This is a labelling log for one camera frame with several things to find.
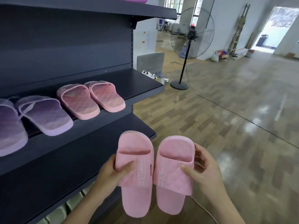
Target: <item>window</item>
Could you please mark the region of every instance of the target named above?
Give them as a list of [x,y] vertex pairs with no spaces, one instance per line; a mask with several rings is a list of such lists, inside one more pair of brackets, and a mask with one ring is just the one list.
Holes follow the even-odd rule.
[[[180,22],[183,2],[184,2],[184,0],[165,0],[165,7],[171,8],[171,9],[176,9],[176,12],[178,14],[178,19],[176,21],[177,23]],[[175,20],[170,20],[170,19],[167,19],[166,21],[168,21],[170,23],[175,22]]]
[[191,21],[191,24],[194,23],[195,26],[196,26],[196,24],[197,24],[197,20],[198,20],[199,12],[200,12],[200,9],[201,9],[201,7],[202,7],[202,1],[203,1],[203,0],[196,0],[196,5],[195,5],[195,9],[194,9],[194,13],[193,13],[192,21]]

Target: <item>wooden floor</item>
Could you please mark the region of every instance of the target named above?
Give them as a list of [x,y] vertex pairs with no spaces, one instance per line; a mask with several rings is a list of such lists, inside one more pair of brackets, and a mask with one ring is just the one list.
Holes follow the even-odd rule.
[[[179,91],[166,84],[164,92],[134,105],[133,112],[157,133],[155,152],[167,136],[189,137],[217,160],[247,224],[298,224],[299,63],[255,53],[252,59],[196,62],[187,68],[192,88]],[[165,75],[178,79],[179,70]],[[214,223],[190,197],[176,216],[159,210],[155,189],[152,197],[144,218],[126,215],[119,200],[99,223]],[[193,197],[213,212],[196,186]]]

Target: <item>fan pole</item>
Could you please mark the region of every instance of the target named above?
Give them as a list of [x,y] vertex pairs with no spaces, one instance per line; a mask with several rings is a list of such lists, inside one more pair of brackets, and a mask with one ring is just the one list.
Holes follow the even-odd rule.
[[189,85],[185,82],[182,82],[182,78],[183,78],[183,74],[184,74],[184,70],[185,70],[185,66],[186,66],[186,62],[187,62],[187,58],[188,58],[188,54],[189,54],[189,50],[190,50],[190,46],[191,46],[191,39],[189,39],[188,41],[188,45],[187,45],[187,52],[185,55],[185,61],[183,64],[183,69],[182,69],[182,73],[181,73],[181,77],[180,77],[180,81],[174,80],[170,83],[170,85],[178,90],[186,90],[189,88]]

